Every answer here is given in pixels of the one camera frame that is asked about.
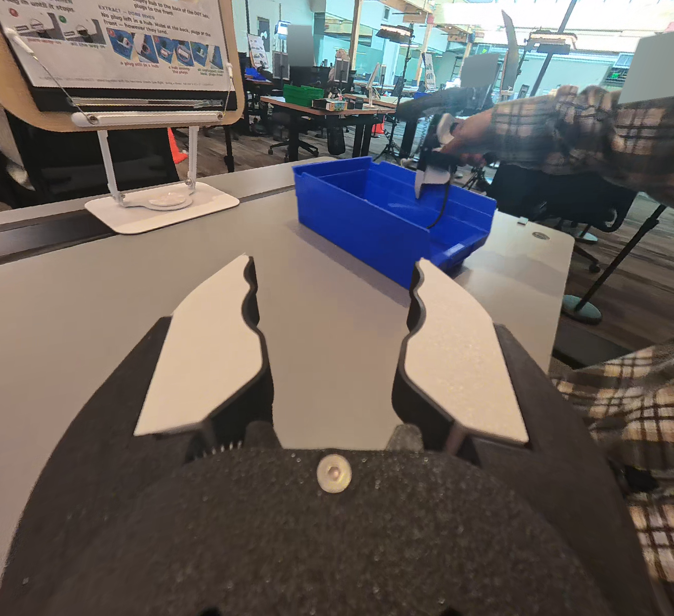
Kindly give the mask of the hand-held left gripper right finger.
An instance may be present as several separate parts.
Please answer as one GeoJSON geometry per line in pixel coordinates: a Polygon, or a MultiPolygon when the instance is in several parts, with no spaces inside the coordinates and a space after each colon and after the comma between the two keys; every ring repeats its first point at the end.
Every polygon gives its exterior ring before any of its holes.
{"type": "Polygon", "coordinates": [[[423,449],[457,454],[469,438],[525,447],[529,435],[493,320],[430,260],[415,264],[392,407],[423,449]]]}

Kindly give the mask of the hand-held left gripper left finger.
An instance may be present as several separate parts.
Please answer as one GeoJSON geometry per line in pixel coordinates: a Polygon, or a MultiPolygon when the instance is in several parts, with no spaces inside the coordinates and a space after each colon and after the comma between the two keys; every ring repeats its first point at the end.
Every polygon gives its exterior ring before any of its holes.
{"type": "Polygon", "coordinates": [[[133,434],[235,447],[251,423],[273,423],[273,402],[255,262],[241,254],[174,310],[133,434]]]}

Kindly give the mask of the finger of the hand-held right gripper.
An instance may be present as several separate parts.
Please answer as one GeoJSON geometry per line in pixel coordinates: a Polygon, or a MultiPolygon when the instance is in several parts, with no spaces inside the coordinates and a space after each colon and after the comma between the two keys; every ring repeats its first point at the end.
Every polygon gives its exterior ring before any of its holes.
{"type": "Polygon", "coordinates": [[[446,186],[451,184],[453,174],[454,167],[452,166],[418,163],[415,171],[415,198],[420,200],[427,186],[446,186]]]}

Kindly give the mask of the blue plastic bin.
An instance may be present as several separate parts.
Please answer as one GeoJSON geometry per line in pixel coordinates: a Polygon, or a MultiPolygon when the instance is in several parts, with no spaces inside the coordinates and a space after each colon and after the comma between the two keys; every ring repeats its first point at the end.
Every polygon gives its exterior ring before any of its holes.
{"type": "Polygon", "coordinates": [[[416,263],[450,273],[484,246],[496,202],[457,185],[427,186],[371,157],[293,167],[299,223],[408,289],[416,263]]]}

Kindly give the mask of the person's right hand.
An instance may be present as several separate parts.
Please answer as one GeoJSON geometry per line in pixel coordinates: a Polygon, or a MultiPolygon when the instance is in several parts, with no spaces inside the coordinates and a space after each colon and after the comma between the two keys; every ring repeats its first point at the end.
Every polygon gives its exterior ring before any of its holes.
{"type": "Polygon", "coordinates": [[[495,108],[484,110],[456,122],[450,131],[451,140],[442,147],[442,152],[466,162],[471,159],[480,160],[490,148],[494,110],[495,108]]]}

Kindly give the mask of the black tripod light stand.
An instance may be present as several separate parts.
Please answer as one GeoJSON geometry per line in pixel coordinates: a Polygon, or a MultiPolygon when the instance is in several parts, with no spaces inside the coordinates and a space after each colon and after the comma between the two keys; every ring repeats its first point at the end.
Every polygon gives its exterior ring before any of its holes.
{"type": "Polygon", "coordinates": [[[377,32],[377,37],[384,40],[388,40],[392,43],[397,43],[399,46],[404,46],[405,48],[404,52],[405,59],[402,73],[398,77],[398,81],[394,83],[393,88],[393,97],[395,100],[395,104],[391,108],[386,108],[384,114],[385,118],[389,118],[391,120],[391,128],[390,133],[388,135],[388,141],[385,144],[382,151],[376,157],[376,159],[380,159],[382,157],[392,158],[397,163],[400,159],[401,148],[400,147],[398,149],[395,148],[394,132],[398,125],[397,113],[402,103],[403,92],[407,81],[407,68],[409,67],[409,62],[411,60],[412,42],[414,37],[414,25],[413,24],[391,25],[382,23],[380,29],[377,32]]]}

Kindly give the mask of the black office chair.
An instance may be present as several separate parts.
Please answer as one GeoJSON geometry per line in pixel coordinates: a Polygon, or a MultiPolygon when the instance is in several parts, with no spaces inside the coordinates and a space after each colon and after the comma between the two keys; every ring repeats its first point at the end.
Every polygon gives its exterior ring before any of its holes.
{"type": "Polygon", "coordinates": [[[637,193],[607,182],[596,174],[551,175],[501,163],[485,194],[502,213],[540,223],[555,220],[595,228],[619,229],[637,193]]]}
{"type": "Polygon", "coordinates": [[[300,140],[300,129],[302,115],[297,112],[291,112],[287,109],[276,109],[272,111],[271,126],[272,129],[286,129],[288,137],[280,142],[273,143],[267,149],[268,155],[274,155],[274,149],[286,148],[285,162],[293,162],[299,159],[299,150],[304,150],[310,157],[319,157],[318,148],[300,140]]]}

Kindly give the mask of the pole stand with teal base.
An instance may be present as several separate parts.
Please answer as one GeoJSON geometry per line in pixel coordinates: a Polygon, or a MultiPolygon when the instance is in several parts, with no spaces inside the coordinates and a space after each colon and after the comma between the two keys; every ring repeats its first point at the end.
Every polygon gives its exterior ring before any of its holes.
{"type": "Polygon", "coordinates": [[[619,268],[621,263],[628,258],[642,239],[655,229],[660,222],[661,215],[667,210],[665,205],[658,205],[651,215],[641,224],[640,228],[632,235],[628,243],[622,248],[610,264],[601,271],[598,278],[580,297],[566,294],[563,296],[561,304],[561,313],[564,316],[581,324],[595,326],[602,321],[602,312],[591,300],[595,294],[603,287],[612,274],[619,268]]]}

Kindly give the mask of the green crate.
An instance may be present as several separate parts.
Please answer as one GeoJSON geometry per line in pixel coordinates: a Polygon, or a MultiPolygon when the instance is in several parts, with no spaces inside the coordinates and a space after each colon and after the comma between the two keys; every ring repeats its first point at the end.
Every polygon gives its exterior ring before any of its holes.
{"type": "Polygon", "coordinates": [[[314,107],[314,101],[325,98],[325,92],[322,88],[307,85],[296,86],[286,83],[282,92],[286,103],[301,107],[314,107]]]}

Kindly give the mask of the person's plaid shirt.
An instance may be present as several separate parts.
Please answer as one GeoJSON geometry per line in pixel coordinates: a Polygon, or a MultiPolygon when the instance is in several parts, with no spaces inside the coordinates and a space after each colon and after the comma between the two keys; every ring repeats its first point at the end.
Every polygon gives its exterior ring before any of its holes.
{"type": "Polygon", "coordinates": [[[673,340],[549,376],[607,457],[649,574],[672,601],[673,340]]]}

